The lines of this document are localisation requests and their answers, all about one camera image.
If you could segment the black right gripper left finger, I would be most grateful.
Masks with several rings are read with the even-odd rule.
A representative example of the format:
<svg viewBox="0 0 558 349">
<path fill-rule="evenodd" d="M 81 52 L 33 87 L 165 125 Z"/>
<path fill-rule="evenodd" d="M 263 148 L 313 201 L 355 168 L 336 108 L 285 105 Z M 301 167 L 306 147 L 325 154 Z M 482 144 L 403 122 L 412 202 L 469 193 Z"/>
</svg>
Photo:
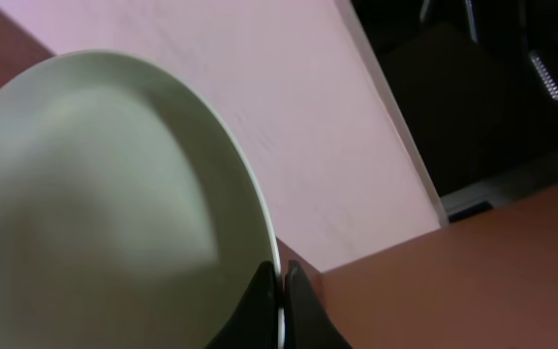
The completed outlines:
<svg viewBox="0 0 558 349">
<path fill-rule="evenodd" d="M 206 349 L 276 349 L 279 303 L 274 265 L 260 263 L 232 316 Z"/>
</svg>

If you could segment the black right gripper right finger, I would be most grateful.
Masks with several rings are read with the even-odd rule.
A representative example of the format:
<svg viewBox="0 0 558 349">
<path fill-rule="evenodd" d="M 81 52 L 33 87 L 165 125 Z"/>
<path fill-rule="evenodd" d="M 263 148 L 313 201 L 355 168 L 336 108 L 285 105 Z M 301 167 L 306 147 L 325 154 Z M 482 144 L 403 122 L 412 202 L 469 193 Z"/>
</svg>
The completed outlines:
<svg viewBox="0 0 558 349">
<path fill-rule="evenodd" d="M 304 269 L 290 260 L 284 278 L 286 349 L 352 349 L 334 327 Z"/>
</svg>

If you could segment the light blue plate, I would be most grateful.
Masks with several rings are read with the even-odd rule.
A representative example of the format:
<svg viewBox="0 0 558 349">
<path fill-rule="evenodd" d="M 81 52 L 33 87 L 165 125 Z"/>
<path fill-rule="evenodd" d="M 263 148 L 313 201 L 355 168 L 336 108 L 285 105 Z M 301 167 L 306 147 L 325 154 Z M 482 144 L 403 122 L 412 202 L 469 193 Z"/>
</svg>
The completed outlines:
<svg viewBox="0 0 558 349">
<path fill-rule="evenodd" d="M 260 265 L 259 184 L 182 80 L 87 50 L 0 88 L 0 348 L 203 348 Z"/>
</svg>

